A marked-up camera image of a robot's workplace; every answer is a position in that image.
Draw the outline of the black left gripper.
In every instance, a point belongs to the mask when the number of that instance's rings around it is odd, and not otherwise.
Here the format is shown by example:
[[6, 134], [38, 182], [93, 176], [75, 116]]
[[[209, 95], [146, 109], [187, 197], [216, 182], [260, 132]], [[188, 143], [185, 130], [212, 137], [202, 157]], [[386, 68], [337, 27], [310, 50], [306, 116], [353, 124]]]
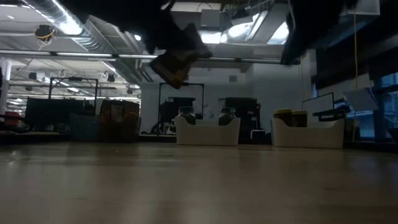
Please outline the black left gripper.
[[169, 11], [147, 12], [137, 23], [146, 50], [150, 54], [153, 54], [156, 49], [182, 50], [186, 48], [186, 35], [176, 25]]

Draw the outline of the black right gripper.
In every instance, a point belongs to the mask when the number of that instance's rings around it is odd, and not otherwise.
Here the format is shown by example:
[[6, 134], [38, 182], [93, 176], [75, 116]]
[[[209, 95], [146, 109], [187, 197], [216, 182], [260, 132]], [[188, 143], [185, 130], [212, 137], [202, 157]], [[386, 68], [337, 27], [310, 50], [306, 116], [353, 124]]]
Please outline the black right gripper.
[[293, 65], [336, 24], [336, 16], [329, 13], [314, 16], [300, 13], [299, 16], [303, 17], [294, 19], [291, 12], [287, 14], [289, 34], [282, 51], [282, 65]]

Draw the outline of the green lid spice jar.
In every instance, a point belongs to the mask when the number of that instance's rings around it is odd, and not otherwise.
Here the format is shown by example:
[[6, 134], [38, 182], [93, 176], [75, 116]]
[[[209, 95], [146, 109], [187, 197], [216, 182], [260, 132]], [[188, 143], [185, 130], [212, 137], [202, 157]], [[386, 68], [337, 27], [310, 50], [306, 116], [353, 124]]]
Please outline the green lid spice jar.
[[193, 114], [194, 108], [192, 106], [183, 106], [178, 109], [178, 115], [184, 117], [189, 124], [196, 124], [196, 117]]
[[218, 118], [218, 125], [219, 126], [226, 126], [233, 119], [235, 119], [235, 109], [234, 108], [222, 108], [220, 111], [220, 115]]

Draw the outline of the white plastic bin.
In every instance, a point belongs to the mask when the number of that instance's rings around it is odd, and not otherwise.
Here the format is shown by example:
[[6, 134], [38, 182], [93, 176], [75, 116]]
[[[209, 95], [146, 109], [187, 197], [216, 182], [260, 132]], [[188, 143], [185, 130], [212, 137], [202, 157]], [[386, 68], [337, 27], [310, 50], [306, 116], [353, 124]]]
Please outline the white plastic bin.
[[342, 149], [345, 121], [309, 123], [307, 127], [290, 127], [281, 119], [272, 120], [273, 145], [276, 147], [301, 147]]
[[219, 126], [217, 121], [196, 120], [192, 125], [184, 117], [176, 116], [176, 136], [179, 145], [194, 146], [237, 146], [240, 129], [239, 118], [233, 119], [226, 126]]

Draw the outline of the bright ceiling light panel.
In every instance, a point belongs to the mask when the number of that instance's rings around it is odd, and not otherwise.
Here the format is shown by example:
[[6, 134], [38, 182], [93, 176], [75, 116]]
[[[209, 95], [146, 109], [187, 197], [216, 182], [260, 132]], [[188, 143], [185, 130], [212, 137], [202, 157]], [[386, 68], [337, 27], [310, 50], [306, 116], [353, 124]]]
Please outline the bright ceiling light panel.
[[200, 32], [201, 41], [204, 44], [219, 44], [222, 34], [220, 32]]

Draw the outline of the grey ceiling box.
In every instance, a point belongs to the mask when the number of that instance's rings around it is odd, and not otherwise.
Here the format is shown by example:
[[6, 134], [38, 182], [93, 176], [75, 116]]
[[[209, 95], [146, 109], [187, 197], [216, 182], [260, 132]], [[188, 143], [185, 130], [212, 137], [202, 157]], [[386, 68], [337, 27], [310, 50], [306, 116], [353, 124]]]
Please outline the grey ceiling box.
[[219, 28], [220, 11], [215, 9], [202, 9], [200, 26], [207, 28]]

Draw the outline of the long silver horizontal bar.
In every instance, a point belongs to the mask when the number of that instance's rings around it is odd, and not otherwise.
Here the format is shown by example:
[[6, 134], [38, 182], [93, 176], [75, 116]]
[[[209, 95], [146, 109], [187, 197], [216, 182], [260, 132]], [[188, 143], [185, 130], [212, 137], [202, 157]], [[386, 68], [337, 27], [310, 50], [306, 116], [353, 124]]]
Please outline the long silver horizontal bar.
[[[35, 56], [35, 57], [71, 57], [71, 58], [95, 58], [99, 60], [113, 59], [155, 59], [156, 55], [144, 54], [101, 54], [101, 53], [81, 53], [81, 52], [54, 52], [54, 51], [34, 51], [34, 50], [6, 50], [0, 49], [1, 56]], [[199, 58], [198, 61], [206, 62], [236, 62], [236, 63], [264, 63], [280, 64], [280, 60], [274, 58], [235, 58], [235, 57], [210, 57]]]

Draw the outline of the grey tilted monitor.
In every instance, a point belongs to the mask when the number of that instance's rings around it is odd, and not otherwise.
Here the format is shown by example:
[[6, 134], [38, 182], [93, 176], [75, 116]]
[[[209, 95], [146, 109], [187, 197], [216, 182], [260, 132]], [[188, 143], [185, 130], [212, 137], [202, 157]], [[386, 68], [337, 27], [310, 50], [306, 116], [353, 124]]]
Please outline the grey tilted monitor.
[[370, 88], [346, 91], [343, 96], [355, 111], [374, 111], [379, 109], [377, 100]]

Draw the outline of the black desk equipment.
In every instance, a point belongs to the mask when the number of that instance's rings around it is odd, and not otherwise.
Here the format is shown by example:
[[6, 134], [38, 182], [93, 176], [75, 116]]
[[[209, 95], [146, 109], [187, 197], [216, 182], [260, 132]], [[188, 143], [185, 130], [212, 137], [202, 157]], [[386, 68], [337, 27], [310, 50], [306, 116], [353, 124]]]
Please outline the black desk equipment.
[[343, 105], [331, 110], [316, 112], [313, 114], [313, 116], [317, 117], [319, 122], [336, 121], [339, 119], [345, 119], [346, 115], [350, 112], [350, 107]]

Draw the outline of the black office chair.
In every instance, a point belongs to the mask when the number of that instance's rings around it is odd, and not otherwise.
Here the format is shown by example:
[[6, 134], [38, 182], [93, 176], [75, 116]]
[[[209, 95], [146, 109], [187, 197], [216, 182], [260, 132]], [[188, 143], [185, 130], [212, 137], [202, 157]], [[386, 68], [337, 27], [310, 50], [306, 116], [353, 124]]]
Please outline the black office chair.
[[164, 134], [165, 128], [165, 122], [164, 121], [158, 121], [157, 123], [155, 123], [155, 125], [153, 125], [153, 127], [150, 128], [150, 130], [148, 131], [142, 131], [141, 134]]

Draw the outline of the tall black cabinet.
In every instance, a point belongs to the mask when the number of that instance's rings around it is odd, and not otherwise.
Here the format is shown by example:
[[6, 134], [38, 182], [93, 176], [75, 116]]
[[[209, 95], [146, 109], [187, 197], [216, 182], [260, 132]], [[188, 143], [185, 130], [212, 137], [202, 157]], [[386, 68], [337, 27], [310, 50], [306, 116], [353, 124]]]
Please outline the tall black cabinet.
[[261, 106], [255, 98], [228, 97], [225, 99], [225, 107], [234, 108], [235, 116], [240, 119], [239, 144], [252, 141], [255, 130], [260, 129], [259, 111]]

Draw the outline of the wide black cabinet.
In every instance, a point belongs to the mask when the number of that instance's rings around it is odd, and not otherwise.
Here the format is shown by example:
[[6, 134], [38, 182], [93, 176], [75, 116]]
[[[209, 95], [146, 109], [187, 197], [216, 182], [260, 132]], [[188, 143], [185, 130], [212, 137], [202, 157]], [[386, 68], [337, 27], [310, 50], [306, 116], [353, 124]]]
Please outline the wide black cabinet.
[[25, 121], [36, 131], [45, 131], [47, 126], [70, 125], [70, 115], [82, 111], [82, 100], [28, 98]]

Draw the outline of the silver spiral ventilation duct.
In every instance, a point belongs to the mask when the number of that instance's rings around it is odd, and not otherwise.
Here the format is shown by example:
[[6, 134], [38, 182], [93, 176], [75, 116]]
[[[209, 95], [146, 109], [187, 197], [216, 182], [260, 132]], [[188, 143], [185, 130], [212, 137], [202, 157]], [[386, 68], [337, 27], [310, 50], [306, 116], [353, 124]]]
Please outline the silver spiral ventilation duct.
[[[58, 30], [71, 35], [74, 42], [88, 53], [115, 54], [116, 49], [105, 39], [91, 21], [81, 22], [77, 16], [61, 5], [57, 0], [22, 0], [29, 7], [52, 23]], [[153, 79], [142, 69], [128, 65], [119, 58], [104, 63], [125, 81], [134, 84], [150, 83]]]

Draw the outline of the large silver rectangular duct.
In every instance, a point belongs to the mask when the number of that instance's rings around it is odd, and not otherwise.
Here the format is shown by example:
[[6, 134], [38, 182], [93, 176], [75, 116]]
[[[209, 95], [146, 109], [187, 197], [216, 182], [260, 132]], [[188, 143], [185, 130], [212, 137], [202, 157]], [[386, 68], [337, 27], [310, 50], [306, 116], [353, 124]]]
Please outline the large silver rectangular duct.
[[238, 45], [283, 45], [289, 35], [290, 0], [232, 0], [223, 16], [221, 41]]

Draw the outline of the white board black frame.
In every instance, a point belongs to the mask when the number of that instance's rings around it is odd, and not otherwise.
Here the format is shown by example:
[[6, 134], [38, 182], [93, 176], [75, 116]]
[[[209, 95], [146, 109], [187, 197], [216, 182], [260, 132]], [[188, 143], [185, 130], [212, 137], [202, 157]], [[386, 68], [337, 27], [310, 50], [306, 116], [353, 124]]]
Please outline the white board black frame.
[[307, 112], [308, 122], [315, 123], [318, 121], [318, 116], [314, 113], [332, 110], [334, 108], [334, 94], [327, 93], [302, 101], [303, 110]]

